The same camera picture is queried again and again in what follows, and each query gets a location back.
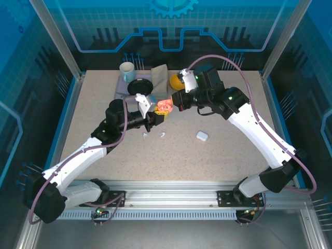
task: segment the glass panel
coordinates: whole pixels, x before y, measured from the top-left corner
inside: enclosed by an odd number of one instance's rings
[[[332,191],[331,8],[330,1],[311,3],[270,75],[290,139],[308,153],[318,199]]]
[[[209,53],[261,70],[298,0],[45,3],[81,70],[116,70],[123,60],[136,59],[144,60],[145,69],[162,63],[179,69]],[[232,70],[218,61],[216,66]]]
[[[72,75],[29,1],[2,1],[0,33],[0,248],[14,248],[26,176],[45,166]]]

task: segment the table surface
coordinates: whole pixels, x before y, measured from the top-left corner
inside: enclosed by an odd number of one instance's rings
[[[246,71],[245,74],[251,83],[257,111],[273,127],[259,73]],[[120,71],[86,72],[62,159],[80,147],[105,118],[119,75]],[[235,86],[247,94],[238,72],[219,71],[219,75],[225,87]],[[198,131],[209,135],[206,142],[196,138]],[[143,132],[146,132],[144,127],[128,131],[117,148],[77,179],[239,181],[268,166],[259,150],[238,128],[220,115],[199,116],[196,108],[181,113],[174,108],[166,121],[153,127],[145,139]],[[165,132],[164,137],[160,137],[161,132]]]

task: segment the orange object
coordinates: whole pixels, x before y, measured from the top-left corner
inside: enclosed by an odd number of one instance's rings
[[[170,84],[171,87],[176,90],[176,91],[180,91],[182,89],[185,89],[185,84],[183,84],[177,77],[176,74],[172,75],[171,79],[170,79]]]
[[[166,110],[168,112],[171,112],[173,110],[172,100],[161,100],[157,104],[158,110]]]

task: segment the mug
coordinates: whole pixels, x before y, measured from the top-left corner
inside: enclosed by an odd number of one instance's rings
[[[129,61],[123,62],[119,69],[125,82],[130,83],[135,80],[135,66],[133,63]]]

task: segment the wire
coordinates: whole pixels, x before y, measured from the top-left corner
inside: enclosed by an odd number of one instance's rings
[[[103,225],[103,224],[107,224],[107,223],[110,222],[111,219],[113,219],[113,217],[114,217],[116,211],[118,210],[118,208],[119,208],[119,206],[120,206],[120,203],[121,203],[121,201],[122,201],[122,197],[123,197],[123,196],[124,196],[124,194],[122,193],[122,194],[120,194],[119,196],[117,196],[116,198],[110,200],[108,203],[105,203],[105,204],[102,204],[102,205],[101,205],[101,206],[107,206],[107,205],[110,205],[110,204],[114,203],[115,201],[119,200],[119,201],[118,201],[118,204],[116,205],[116,207],[115,207],[115,209],[114,209],[114,211],[113,211],[113,214],[109,216],[108,220],[106,220],[106,221],[104,221],[104,222],[100,222],[101,225]],[[94,204],[91,204],[91,203],[85,203],[85,205],[100,207],[100,205],[94,205]],[[95,222],[95,220],[94,220],[94,218],[93,218],[94,215],[95,215],[95,213],[92,215],[91,220],[92,220],[92,221],[94,222],[94,224],[96,225],[97,223]]]
[[[267,205],[266,194],[264,192],[263,192],[263,196],[264,196],[265,205],[264,205],[263,210],[260,213],[260,215],[254,221],[251,221],[250,219],[247,219],[247,218],[239,218],[239,219],[246,221],[248,225],[257,225],[259,227],[265,228],[271,234],[273,234],[286,248],[290,248],[278,235],[276,235],[276,233],[272,229],[257,222],[262,218],[263,213],[265,212],[265,209],[266,209],[266,205]],[[238,224],[241,224],[239,219],[237,219],[236,222]]]
[[[209,115],[212,115],[212,114],[215,114],[215,112],[210,112],[210,113],[200,113],[200,108],[197,107],[197,113],[201,116],[209,116]]]
[[[267,128],[260,122],[259,118],[258,118],[258,113],[256,111],[256,107],[255,107],[255,104],[254,104],[254,98],[253,98],[253,95],[252,95],[252,91],[251,91],[251,88],[250,88],[250,84],[249,84],[249,81],[248,81],[248,78],[246,77],[246,75],[243,73],[243,71],[238,67],[238,65],[236,65],[232,60],[229,60],[228,58],[224,57],[224,56],[220,56],[218,54],[207,54],[205,56],[202,56],[198,59],[196,59],[194,62],[192,62],[188,68],[186,69],[186,71],[189,71],[197,62],[201,61],[201,60],[204,60],[206,58],[219,58],[219,59],[222,59],[224,61],[227,61],[229,62],[231,65],[234,66],[234,68],[236,68],[239,73],[241,74],[242,78],[244,79],[244,82],[247,86],[247,90],[248,90],[248,93],[249,93],[249,99],[250,99],[250,103],[251,103],[251,108],[253,110],[253,114],[254,114],[254,117],[257,121],[257,123],[260,125],[260,127],[265,131],[265,133],[280,147],[282,148],[282,150],[287,153],[291,158],[293,158],[302,168],[303,170],[307,173],[307,175],[309,176],[311,182],[312,182],[312,189],[309,190],[309,191],[302,191],[302,190],[297,190],[297,189],[289,189],[288,187],[286,187],[287,189],[293,191],[293,192],[296,192],[296,193],[304,193],[304,194],[307,194],[307,195],[310,195],[310,194],[313,194],[316,192],[317,190],[317,183],[316,183],[316,180],[315,178],[313,177],[313,175],[311,174],[311,172],[309,171],[309,169],[304,165],[303,162],[301,162],[300,159],[298,159],[295,155],[293,155],[290,151],[288,151],[288,149],[283,146],[268,130]]]
[[[31,205],[31,210],[30,210],[30,214],[29,214],[29,223],[31,225],[37,224],[38,222],[40,222],[40,219],[33,221],[33,213],[35,211],[36,208],[36,204],[37,201],[39,200],[40,196],[42,195],[43,191],[45,190],[46,186],[51,182],[51,180],[58,174],[58,172],[69,162],[71,161],[73,158],[77,157],[78,155],[85,153],[86,151],[92,150],[92,149],[100,149],[100,148],[109,148],[109,147],[114,147],[118,144],[120,144],[125,136],[126,130],[127,130],[127,123],[128,123],[128,113],[127,113],[127,104],[126,104],[126,100],[130,99],[130,98],[134,98],[135,96],[128,96],[126,98],[123,99],[123,112],[124,112],[124,127],[123,127],[123,132],[122,135],[120,137],[120,139],[118,141],[116,141],[115,143],[112,144],[107,144],[107,145],[98,145],[98,146],[92,146],[92,147],[88,147],[85,148],[83,150],[80,150],[74,154],[72,154],[71,156],[69,156],[67,159],[65,159],[63,161],[63,163],[51,174],[51,176],[46,180],[46,182],[42,185],[42,187],[40,188],[40,190],[38,191],[35,199],[33,200],[33,203]]]
[[[257,197],[253,198],[257,202],[257,211],[259,211],[259,199]]]
[[[251,225],[253,224],[254,222],[251,222],[249,219],[246,219],[246,218],[240,218],[241,220],[244,220],[246,222],[248,222],[247,224]],[[255,225],[259,226],[259,227],[262,227],[266,230],[268,230],[271,234],[273,234],[286,248],[288,249],[291,249],[271,228],[267,227],[267,226],[264,226],[260,223],[256,223]]]

